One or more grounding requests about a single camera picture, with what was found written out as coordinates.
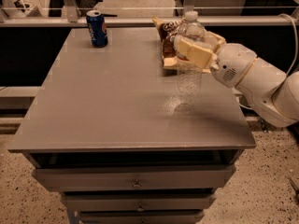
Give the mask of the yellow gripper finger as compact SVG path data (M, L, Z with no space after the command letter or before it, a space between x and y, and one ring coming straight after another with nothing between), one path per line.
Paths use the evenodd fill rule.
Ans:
M221 35L212 33L210 31L205 32L205 45L204 49L209 50L210 52L216 53L218 49L226 43L226 39Z
M175 37L174 48L180 60L199 70L208 68L217 59L216 54L204 49L200 42L195 42L182 35Z

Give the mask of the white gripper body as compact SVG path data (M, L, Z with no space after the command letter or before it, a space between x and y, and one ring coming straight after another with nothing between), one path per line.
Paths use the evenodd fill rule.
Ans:
M241 44L228 43L216 52L210 66L212 76L227 88L234 87L257 58L257 54Z

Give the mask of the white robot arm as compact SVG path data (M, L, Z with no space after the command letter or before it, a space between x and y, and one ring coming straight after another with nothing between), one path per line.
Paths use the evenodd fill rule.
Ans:
M216 50L211 50L208 43L177 35L174 47L193 67L209 69L222 85L241 92L249 107L266 122L288 127L299 121L296 73L286 75L238 43L222 40Z

